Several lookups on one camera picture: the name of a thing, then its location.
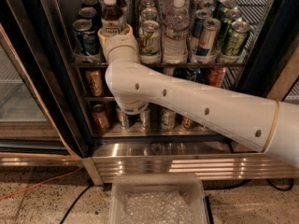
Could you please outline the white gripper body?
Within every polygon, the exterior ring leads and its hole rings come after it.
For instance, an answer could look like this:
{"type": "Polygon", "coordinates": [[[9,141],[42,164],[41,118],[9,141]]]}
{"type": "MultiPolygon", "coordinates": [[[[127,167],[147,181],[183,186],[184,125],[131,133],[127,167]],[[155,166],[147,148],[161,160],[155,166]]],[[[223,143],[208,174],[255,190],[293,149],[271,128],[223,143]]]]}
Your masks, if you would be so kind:
{"type": "Polygon", "coordinates": [[[103,45],[103,53],[108,63],[116,60],[138,62],[138,44],[132,35],[114,35],[103,45]]]}

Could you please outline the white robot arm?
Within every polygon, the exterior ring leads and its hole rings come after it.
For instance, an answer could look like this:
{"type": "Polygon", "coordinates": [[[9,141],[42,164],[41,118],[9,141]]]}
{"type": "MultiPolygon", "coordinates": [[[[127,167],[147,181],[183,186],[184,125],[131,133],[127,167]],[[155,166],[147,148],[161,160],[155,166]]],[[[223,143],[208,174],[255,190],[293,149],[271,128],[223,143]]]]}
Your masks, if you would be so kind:
{"type": "Polygon", "coordinates": [[[228,91],[154,71],[139,61],[133,35],[103,45],[107,86],[121,110],[166,107],[272,158],[299,167],[299,105],[228,91]]]}

